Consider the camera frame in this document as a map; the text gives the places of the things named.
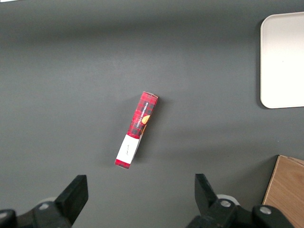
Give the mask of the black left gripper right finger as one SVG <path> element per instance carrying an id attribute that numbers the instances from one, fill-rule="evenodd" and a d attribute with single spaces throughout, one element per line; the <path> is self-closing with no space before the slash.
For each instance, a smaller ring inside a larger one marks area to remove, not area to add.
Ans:
<path id="1" fill-rule="evenodd" d="M 200 215 L 189 228 L 250 228 L 251 213 L 241 208 L 234 197 L 217 195 L 204 174 L 195 175 L 195 201 Z"/>

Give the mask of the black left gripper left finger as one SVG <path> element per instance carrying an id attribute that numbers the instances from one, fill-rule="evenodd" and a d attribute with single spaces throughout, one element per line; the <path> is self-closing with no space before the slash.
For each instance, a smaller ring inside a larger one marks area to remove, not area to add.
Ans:
<path id="1" fill-rule="evenodd" d="M 86 175 L 77 175 L 54 200 L 18 216 L 19 228 L 71 228 L 88 201 Z"/>

